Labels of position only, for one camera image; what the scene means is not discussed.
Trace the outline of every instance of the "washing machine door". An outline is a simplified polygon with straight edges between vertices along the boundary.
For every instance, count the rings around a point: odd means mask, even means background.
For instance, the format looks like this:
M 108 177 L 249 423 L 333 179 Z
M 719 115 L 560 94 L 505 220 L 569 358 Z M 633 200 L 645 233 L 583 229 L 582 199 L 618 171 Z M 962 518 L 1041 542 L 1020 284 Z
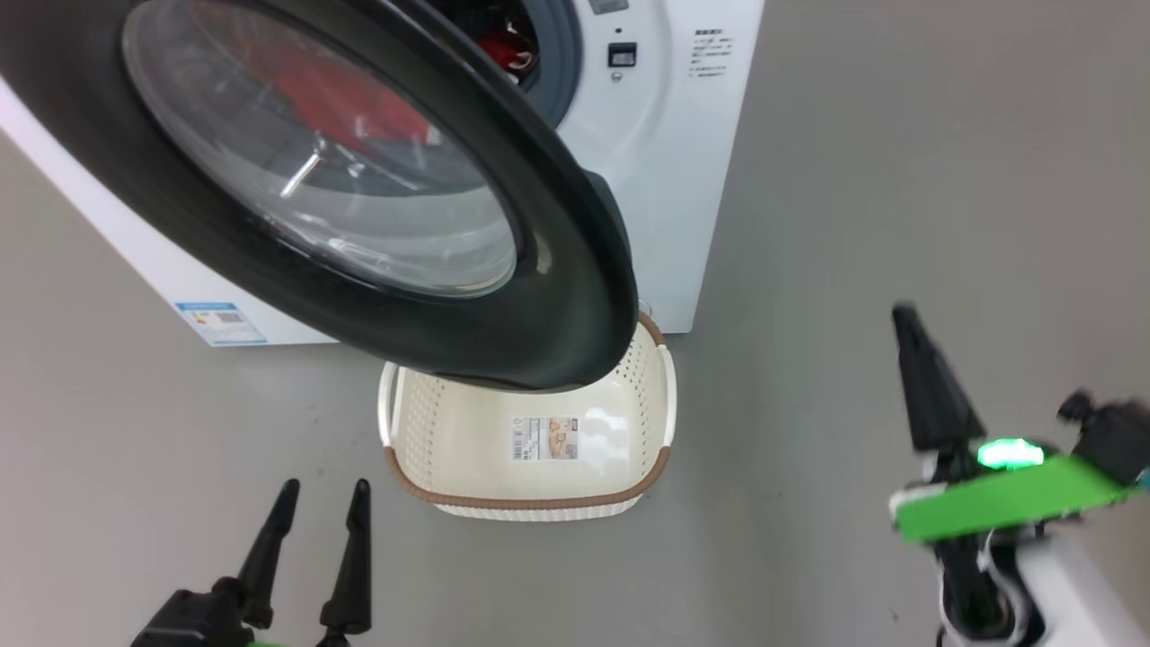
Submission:
M 637 294 L 610 192 L 421 0 L 36 0 L 0 71 L 202 262 L 338 340 L 497 388 L 590 384 Z

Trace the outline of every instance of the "button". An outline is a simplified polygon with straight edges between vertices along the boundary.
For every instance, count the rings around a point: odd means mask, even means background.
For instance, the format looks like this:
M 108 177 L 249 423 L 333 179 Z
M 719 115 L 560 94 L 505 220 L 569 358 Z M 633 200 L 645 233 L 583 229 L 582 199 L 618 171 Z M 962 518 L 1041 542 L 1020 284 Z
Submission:
M 638 43 L 612 43 L 607 45 L 608 68 L 632 68 L 638 61 Z
M 595 15 L 597 16 L 599 14 L 622 11 L 629 6 L 630 5 L 627 3 L 627 0 L 591 0 L 591 10 L 595 11 Z

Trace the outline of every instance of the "robotic arm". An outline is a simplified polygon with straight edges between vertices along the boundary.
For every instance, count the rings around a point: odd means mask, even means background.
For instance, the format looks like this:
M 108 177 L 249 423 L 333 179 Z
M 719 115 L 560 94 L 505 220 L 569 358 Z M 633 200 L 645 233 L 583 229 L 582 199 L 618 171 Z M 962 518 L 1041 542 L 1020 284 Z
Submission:
M 271 626 L 271 587 L 283 544 L 296 516 L 299 482 L 284 484 L 237 577 L 222 577 L 208 593 L 177 591 L 156 611 L 132 647 L 256 647 L 255 631 Z M 346 634 L 371 629 L 371 487 L 355 484 L 347 511 L 347 548 L 336 590 L 320 614 L 327 627 L 317 647 L 347 647 Z
M 898 533 L 938 567 L 943 626 L 964 646 L 1150 647 L 1089 560 L 1048 525 L 1124 501 L 1150 470 L 1150 411 L 1096 407 L 1086 392 L 1058 416 L 1081 425 L 1061 455 L 986 430 L 911 305 L 894 309 L 911 440 L 925 482 L 890 501 Z

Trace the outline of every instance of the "basket handle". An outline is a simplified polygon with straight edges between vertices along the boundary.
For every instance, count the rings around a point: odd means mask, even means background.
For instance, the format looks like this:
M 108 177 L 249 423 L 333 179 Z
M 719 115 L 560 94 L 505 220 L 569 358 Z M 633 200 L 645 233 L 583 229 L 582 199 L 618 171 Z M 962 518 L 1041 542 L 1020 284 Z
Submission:
M 379 440 L 383 447 L 391 447 L 391 416 L 393 408 L 391 405 L 391 392 L 394 391 L 396 378 L 399 376 L 399 367 L 388 362 L 383 365 L 383 375 L 379 377 Z
M 670 447 L 670 441 L 675 440 L 675 419 L 678 418 L 678 379 L 667 345 L 659 345 L 658 351 L 662 355 L 662 371 L 667 380 L 667 426 L 662 431 L 662 445 Z

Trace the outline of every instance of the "green light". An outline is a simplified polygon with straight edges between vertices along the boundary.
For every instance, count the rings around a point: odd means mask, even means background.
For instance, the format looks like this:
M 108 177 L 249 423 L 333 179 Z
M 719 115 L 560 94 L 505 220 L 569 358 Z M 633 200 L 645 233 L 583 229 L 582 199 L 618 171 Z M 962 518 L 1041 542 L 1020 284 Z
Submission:
M 1022 439 L 998 439 L 979 448 L 979 463 L 991 470 L 1021 470 L 1042 465 L 1046 453 Z

